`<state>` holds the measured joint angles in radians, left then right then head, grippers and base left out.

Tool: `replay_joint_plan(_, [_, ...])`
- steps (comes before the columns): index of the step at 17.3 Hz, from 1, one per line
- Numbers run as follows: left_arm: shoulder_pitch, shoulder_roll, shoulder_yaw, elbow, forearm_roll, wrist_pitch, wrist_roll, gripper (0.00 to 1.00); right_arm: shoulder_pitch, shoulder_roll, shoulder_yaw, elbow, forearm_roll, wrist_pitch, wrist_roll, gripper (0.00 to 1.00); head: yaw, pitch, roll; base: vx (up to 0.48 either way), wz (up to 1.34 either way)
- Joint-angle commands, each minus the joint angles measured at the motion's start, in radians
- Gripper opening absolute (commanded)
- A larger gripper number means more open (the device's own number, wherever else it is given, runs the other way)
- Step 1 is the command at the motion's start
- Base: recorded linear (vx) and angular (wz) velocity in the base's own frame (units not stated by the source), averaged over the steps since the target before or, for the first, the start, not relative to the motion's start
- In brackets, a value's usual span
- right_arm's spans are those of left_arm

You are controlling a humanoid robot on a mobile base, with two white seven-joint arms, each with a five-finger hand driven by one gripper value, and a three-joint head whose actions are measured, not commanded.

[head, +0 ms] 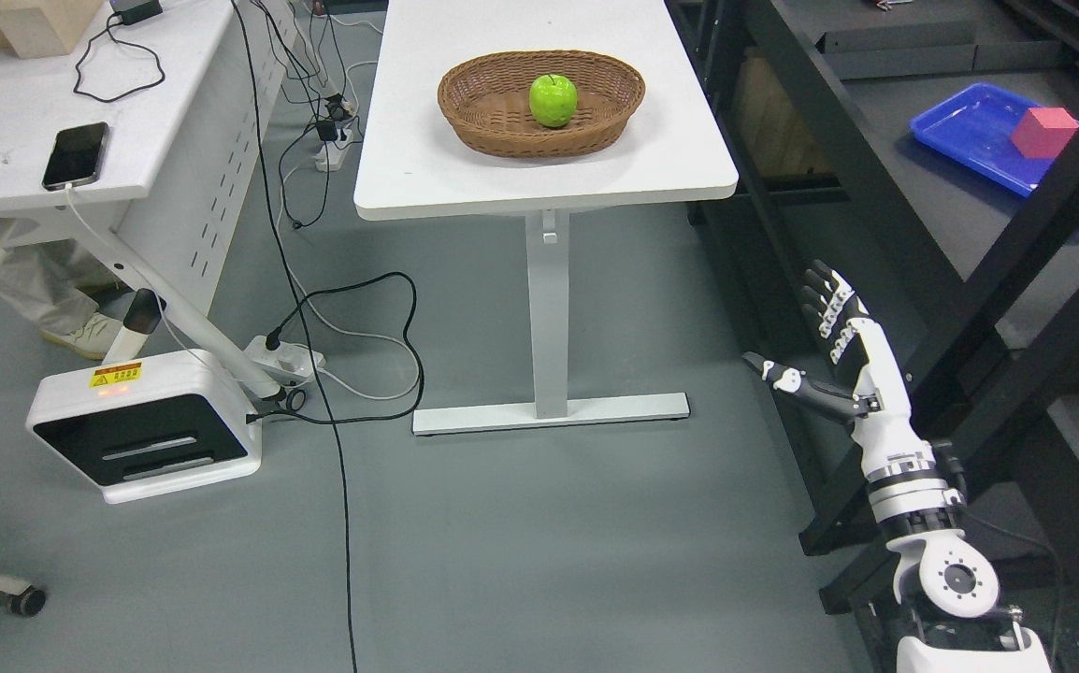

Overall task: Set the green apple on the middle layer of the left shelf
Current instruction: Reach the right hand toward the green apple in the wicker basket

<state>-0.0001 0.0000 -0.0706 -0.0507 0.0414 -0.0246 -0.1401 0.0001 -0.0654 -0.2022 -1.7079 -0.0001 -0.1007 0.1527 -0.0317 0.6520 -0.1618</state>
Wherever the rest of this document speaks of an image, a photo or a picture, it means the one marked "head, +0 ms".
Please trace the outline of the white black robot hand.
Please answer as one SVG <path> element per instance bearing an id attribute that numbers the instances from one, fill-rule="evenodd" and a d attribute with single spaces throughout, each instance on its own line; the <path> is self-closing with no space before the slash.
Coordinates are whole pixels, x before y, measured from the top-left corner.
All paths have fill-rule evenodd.
<path id="1" fill-rule="evenodd" d="M 803 311 L 836 369 L 857 365 L 852 388 L 815 379 L 804 370 L 776 363 L 748 351 L 745 363 L 773 392 L 822 417 L 847 424 L 910 425 L 912 406 L 893 351 L 855 287 L 821 260 L 806 267 L 801 287 Z"/>

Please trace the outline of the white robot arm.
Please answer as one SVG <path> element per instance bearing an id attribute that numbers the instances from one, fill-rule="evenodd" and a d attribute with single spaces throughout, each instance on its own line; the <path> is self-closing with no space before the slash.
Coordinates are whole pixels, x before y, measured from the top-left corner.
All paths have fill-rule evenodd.
<path id="1" fill-rule="evenodd" d="M 884 410 L 853 421 L 868 499 L 898 557 L 899 672 L 1048 672 L 1039 635 L 1000 607 L 1000 579 L 964 537 L 962 491 L 947 484 L 931 444 Z"/>

